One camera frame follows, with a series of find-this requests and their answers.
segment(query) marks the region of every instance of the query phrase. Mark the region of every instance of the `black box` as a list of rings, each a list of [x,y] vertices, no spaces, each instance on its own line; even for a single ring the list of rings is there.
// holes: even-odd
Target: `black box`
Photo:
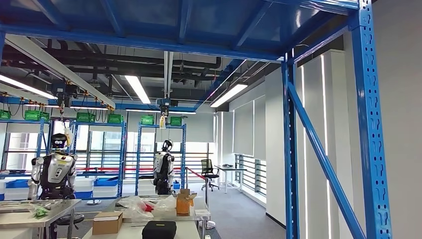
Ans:
[[[176,222],[149,221],[142,230],[142,239],[173,239]]]

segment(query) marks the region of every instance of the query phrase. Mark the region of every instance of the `floor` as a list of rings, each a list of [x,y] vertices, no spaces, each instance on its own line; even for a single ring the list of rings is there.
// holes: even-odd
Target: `floor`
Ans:
[[[191,183],[189,187],[200,196],[205,196],[205,192],[201,191],[202,185],[203,183]],[[123,190],[127,193],[133,191],[130,185]],[[265,208],[239,191],[228,190],[225,194],[221,188],[209,193],[211,218],[216,223],[218,232],[211,233],[211,236],[215,235],[212,239],[285,239],[285,230],[265,215]],[[88,206],[85,202],[80,204],[76,212],[84,212],[86,221],[79,224],[79,230],[74,229],[73,236],[82,238],[92,227],[91,219],[111,202],[112,200],[103,200],[96,206]],[[58,237],[65,238],[66,231],[66,227],[60,227]]]

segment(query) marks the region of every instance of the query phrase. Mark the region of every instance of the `green object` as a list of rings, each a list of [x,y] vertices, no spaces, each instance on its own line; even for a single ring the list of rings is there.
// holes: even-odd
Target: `green object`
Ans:
[[[42,111],[25,111],[25,120],[39,121],[41,119],[43,119],[44,121],[49,121],[50,114]]]
[[[85,113],[85,112],[77,112],[76,113],[76,122],[95,122],[95,114],[92,113]]]
[[[0,119],[9,120],[10,119],[10,112],[0,110]]]
[[[109,123],[122,123],[123,122],[123,116],[117,115],[117,114],[110,114],[108,115],[108,121]]]
[[[141,124],[154,124],[155,116],[141,116]]]
[[[170,125],[182,126],[182,117],[170,117]]]

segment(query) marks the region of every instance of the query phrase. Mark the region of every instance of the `table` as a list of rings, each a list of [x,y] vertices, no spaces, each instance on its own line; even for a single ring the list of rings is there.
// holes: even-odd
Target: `table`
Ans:
[[[227,171],[231,172],[231,183],[233,185],[233,172],[240,172],[240,186],[239,187],[230,187],[232,189],[240,189],[240,192],[242,192],[242,183],[243,183],[243,172],[247,171],[246,168],[235,168],[235,167],[225,167],[222,165],[217,165],[215,166],[216,168],[218,168],[219,170],[224,172],[224,184],[225,184],[225,188],[224,188],[224,193],[227,193]]]
[[[81,199],[63,200],[62,203],[52,208],[48,215],[40,219],[34,218],[31,212],[2,213],[0,214],[0,229],[39,228],[39,237],[42,238],[45,227],[50,226],[51,223],[66,214],[72,214],[80,201]],[[72,227],[69,227],[68,234],[72,234]]]
[[[176,222],[175,239],[200,239],[194,222]],[[117,234],[92,235],[92,228],[82,239],[142,239],[144,226],[133,227],[131,223],[123,223]]]
[[[167,198],[169,195],[152,195],[152,196],[139,196],[140,198],[146,199],[146,200],[150,200],[150,201],[154,201],[154,200],[161,200],[161,199],[165,199]],[[121,211],[123,208],[122,207],[116,207],[115,204],[117,202],[119,202],[121,198],[118,198],[116,200],[114,200],[109,207],[107,207],[106,209],[104,209],[104,212],[114,212],[114,211]],[[207,221],[209,221],[211,219],[211,214],[208,214],[206,216],[202,216],[202,215],[196,215],[195,211],[196,210],[207,210],[208,211],[208,207],[205,204],[205,199],[204,197],[195,197],[194,198],[194,206],[191,207],[191,213],[190,216],[178,216],[176,214],[176,209],[172,209],[166,212],[155,212],[152,211],[152,214],[154,215],[154,218],[152,220],[154,221],[174,221],[176,223],[185,223],[185,224],[181,224],[183,226],[186,226],[187,229],[189,229],[189,234],[192,234],[193,232],[198,235],[199,232],[199,221],[202,221],[203,225],[207,224]],[[123,217],[123,225],[125,225],[126,229],[124,230],[128,230],[127,229],[127,225],[131,225],[131,226],[137,226],[138,228],[140,228],[140,231],[142,231],[143,226],[146,223],[136,223],[134,222],[132,219],[130,218],[125,218]],[[202,229],[201,230],[201,239],[205,239],[205,231],[206,229]]]

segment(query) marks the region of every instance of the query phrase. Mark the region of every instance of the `black chair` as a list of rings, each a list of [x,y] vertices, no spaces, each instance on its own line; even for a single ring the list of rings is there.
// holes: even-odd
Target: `black chair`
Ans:
[[[201,160],[201,166],[202,166],[202,173],[201,173],[201,175],[203,177],[208,178],[208,179],[213,179],[213,178],[218,178],[219,177],[219,174],[218,173],[220,172],[220,170],[217,169],[217,173],[214,174],[214,169],[212,168],[211,159],[203,159],[203,160]],[[204,184],[202,186],[201,190],[203,190],[206,186],[207,185]],[[211,188],[211,191],[212,192],[214,191],[214,187],[217,187],[220,190],[220,187],[219,186],[211,183],[211,180],[208,181],[208,186]]]

